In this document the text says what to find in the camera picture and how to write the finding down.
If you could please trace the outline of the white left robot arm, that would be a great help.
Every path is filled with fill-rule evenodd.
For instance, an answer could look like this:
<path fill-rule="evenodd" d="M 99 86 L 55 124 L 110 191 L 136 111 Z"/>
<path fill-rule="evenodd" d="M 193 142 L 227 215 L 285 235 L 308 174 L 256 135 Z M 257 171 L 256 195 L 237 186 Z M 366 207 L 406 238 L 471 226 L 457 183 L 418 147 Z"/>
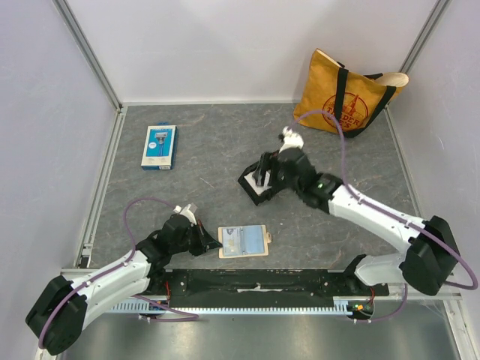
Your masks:
<path fill-rule="evenodd" d="M 200 220 L 172 215 L 162 226 L 120 259 L 74 280 L 54 277 L 28 312 L 25 323 L 38 346 L 55 356 L 63 353 L 101 314 L 131 296 L 158 294 L 166 266 L 176 254 L 198 257 L 221 248 Z"/>

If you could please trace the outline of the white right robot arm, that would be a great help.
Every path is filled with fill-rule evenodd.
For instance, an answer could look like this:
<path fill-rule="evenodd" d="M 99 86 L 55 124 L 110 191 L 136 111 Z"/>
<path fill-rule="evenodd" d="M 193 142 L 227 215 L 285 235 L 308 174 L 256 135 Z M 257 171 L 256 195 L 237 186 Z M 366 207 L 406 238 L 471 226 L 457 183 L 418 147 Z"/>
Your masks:
<path fill-rule="evenodd" d="M 434 296 L 458 262 L 458 248 L 445 220 L 422 220 L 363 196 L 337 176 L 316 171 L 298 148 L 264 153 L 238 181 L 257 205 L 289 189 L 312 209 L 350 221 L 395 248 L 389 255 L 358 255 L 348 265 L 343 285 L 352 295 L 377 284 L 406 283 Z"/>

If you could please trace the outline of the silver white VIP card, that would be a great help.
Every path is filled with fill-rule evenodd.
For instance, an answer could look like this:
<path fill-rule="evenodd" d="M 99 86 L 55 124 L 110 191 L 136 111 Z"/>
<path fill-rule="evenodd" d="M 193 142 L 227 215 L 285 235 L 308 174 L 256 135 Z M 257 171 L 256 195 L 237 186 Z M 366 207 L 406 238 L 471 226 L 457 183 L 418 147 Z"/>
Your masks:
<path fill-rule="evenodd" d="M 226 227 L 222 229 L 223 255 L 239 257 L 244 254 L 243 229 L 241 227 Z"/>

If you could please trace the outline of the black plastic card box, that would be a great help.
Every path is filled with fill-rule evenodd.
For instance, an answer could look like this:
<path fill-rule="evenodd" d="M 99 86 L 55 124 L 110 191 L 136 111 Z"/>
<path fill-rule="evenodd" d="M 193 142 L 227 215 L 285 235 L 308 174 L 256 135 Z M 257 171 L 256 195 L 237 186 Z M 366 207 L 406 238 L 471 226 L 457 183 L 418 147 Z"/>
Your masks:
<path fill-rule="evenodd" d="M 298 190 L 298 162 L 279 157 L 276 153 L 264 153 L 247 167 L 238 183 L 255 206 L 267 202 L 283 190 Z"/>

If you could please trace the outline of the beige leather card holder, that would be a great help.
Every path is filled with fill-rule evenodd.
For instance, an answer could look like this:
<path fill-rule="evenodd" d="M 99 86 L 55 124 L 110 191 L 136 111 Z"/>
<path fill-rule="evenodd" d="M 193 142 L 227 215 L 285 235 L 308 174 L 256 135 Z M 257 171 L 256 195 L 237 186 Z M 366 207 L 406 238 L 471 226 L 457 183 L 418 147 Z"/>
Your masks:
<path fill-rule="evenodd" d="M 243 229 L 244 254 L 241 256 L 225 257 L 223 254 L 222 229 L 226 227 L 241 227 Z M 222 243 L 219 249 L 221 259 L 234 259 L 242 257 L 264 257 L 269 255 L 269 244 L 272 242 L 272 236 L 267 231 L 265 225 L 248 226 L 224 226 L 217 230 L 218 241 Z"/>

